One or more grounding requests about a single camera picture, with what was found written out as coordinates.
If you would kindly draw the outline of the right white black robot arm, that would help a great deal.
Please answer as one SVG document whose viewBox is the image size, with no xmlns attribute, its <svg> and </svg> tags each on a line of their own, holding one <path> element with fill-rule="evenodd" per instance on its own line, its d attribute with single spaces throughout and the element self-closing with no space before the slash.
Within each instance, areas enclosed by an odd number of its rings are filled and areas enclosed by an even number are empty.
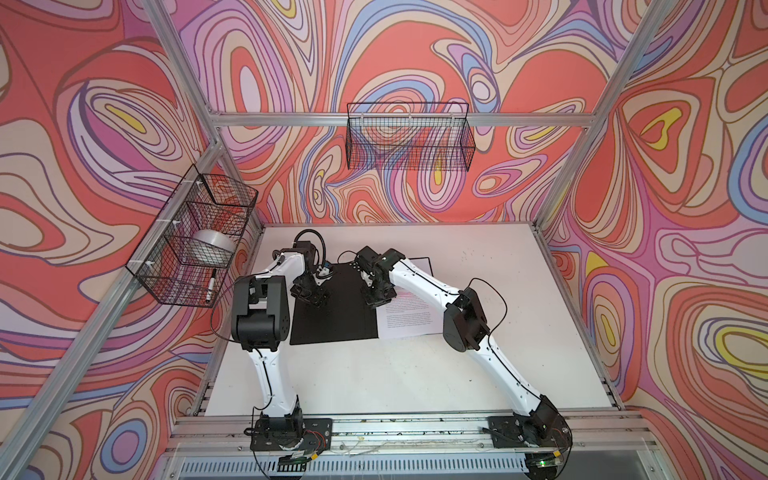
<svg viewBox="0 0 768 480">
<path fill-rule="evenodd" d="M 442 315 L 442 338 L 453 350 L 473 358 L 506 394 L 523 443 L 573 442 L 572 430 L 557 407 L 523 377 L 493 339 L 494 330 L 471 286 L 452 287 L 395 249 L 379 254 L 365 247 L 356 253 L 353 267 L 365 282 L 363 298 L 368 306 L 390 303 L 400 288 Z"/>
</svg>

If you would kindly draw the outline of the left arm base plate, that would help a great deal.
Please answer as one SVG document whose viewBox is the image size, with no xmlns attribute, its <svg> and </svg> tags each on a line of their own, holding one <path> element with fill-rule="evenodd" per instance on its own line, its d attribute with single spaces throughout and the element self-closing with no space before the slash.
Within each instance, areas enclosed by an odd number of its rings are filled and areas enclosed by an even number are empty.
<svg viewBox="0 0 768 480">
<path fill-rule="evenodd" d="M 333 420 L 327 417 L 290 420 L 263 416 L 243 433 L 254 452 L 322 453 L 331 447 Z"/>
</svg>

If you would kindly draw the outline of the printed paper sheet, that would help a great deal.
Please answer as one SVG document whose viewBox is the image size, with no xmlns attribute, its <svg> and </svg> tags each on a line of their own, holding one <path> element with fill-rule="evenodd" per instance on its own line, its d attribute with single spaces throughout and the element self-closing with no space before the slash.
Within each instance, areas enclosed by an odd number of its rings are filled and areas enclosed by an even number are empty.
<svg viewBox="0 0 768 480">
<path fill-rule="evenodd" d="M 397 339 L 421 335 L 438 335 L 443 331 L 443 314 L 448 297 L 420 264 L 405 259 L 394 270 L 396 296 L 376 308 L 379 339 Z"/>
</svg>

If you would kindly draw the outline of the silver tape roll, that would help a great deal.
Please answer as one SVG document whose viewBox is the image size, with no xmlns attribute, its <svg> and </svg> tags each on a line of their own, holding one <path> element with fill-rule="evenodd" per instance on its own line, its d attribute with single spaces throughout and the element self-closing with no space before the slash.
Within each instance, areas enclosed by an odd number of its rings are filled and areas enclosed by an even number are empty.
<svg viewBox="0 0 768 480">
<path fill-rule="evenodd" d="M 182 261 L 188 265 L 226 268 L 236 250 L 236 243 L 224 233 L 198 230 L 186 241 Z"/>
</svg>

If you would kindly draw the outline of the black white marker pen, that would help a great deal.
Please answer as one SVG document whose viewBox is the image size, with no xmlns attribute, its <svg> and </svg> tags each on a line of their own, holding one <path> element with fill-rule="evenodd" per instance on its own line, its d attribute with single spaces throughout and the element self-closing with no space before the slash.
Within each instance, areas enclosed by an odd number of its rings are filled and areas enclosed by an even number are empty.
<svg viewBox="0 0 768 480">
<path fill-rule="evenodd" d="M 211 301 L 214 298 L 215 295 L 215 285 L 216 285 L 216 277 L 217 277 L 217 270 L 213 269 L 211 271 L 211 275 L 209 277 L 206 290 L 205 290 L 205 303 L 210 304 Z"/>
</svg>

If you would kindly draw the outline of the white ventilation grille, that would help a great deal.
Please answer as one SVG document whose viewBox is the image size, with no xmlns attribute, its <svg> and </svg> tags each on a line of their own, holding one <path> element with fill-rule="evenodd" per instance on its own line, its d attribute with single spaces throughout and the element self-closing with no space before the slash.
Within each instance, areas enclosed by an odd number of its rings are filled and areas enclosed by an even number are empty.
<svg viewBox="0 0 768 480">
<path fill-rule="evenodd" d="M 408 454 L 321 456 L 305 465 L 281 464 L 266 456 L 188 457 L 168 474 L 170 479 L 362 479 L 398 476 L 482 476 L 529 472 L 522 454 Z"/>
</svg>

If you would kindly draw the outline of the teal file folder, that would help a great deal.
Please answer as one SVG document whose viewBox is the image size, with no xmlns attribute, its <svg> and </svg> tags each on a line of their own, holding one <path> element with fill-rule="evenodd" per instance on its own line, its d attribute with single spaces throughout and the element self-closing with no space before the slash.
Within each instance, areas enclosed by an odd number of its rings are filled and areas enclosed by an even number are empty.
<svg viewBox="0 0 768 480">
<path fill-rule="evenodd" d="M 379 339 L 376 308 L 365 304 L 361 292 L 364 282 L 357 271 L 349 265 L 338 266 L 323 286 L 329 294 L 324 305 L 295 303 L 290 344 Z"/>
</svg>

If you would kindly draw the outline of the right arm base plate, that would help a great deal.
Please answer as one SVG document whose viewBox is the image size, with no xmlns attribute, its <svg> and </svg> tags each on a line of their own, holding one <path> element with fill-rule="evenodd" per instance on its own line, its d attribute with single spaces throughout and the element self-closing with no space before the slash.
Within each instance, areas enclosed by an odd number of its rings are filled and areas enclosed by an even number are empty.
<svg viewBox="0 0 768 480">
<path fill-rule="evenodd" d="M 520 415 L 491 416 L 481 432 L 491 437 L 495 448 L 549 448 L 563 453 L 573 444 L 570 427 L 560 415 L 545 422 Z"/>
</svg>

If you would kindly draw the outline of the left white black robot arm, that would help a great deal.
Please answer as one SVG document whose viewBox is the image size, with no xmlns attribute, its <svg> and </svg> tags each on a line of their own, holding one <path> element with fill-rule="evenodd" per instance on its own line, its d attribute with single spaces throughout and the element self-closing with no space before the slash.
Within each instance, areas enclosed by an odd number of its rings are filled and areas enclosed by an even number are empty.
<svg viewBox="0 0 768 480">
<path fill-rule="evenodd" d="M 289 336 L 290 288 L 295 281 L 318 284 L 306 255 L 296 249 L 277 254 L 265 270 L 237 279 L 233 285 L 231 340 L 248 353 L 262 398 L 251 435 L 269 445 L 294 448 L 306 436 L 299 396 L 289 378 L 280 346 Z"/>
</svg>

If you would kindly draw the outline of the aluminium front rail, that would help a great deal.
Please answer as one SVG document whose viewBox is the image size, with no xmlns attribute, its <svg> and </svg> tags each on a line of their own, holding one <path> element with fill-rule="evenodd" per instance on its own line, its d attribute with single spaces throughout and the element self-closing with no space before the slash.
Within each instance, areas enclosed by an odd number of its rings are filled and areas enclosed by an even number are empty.
<svg viewBox="0 0 768 480">
<path fill-rule="evenodd" d="M 375 448 L 382 452 L 488 450 L 491 437 L 482 430 L 491 415 L 490 411 L 334 415 L 331 449 L 355 453 Z M 562 415 L 576 451 L 660 448 L 650 424 L 638 412 L 564 410 Z M 173 426 L 166 450 L 245 449 L 250 441 L 244 429 L 250 425 L 250 415 L 182 418 Z"/>
</svg>

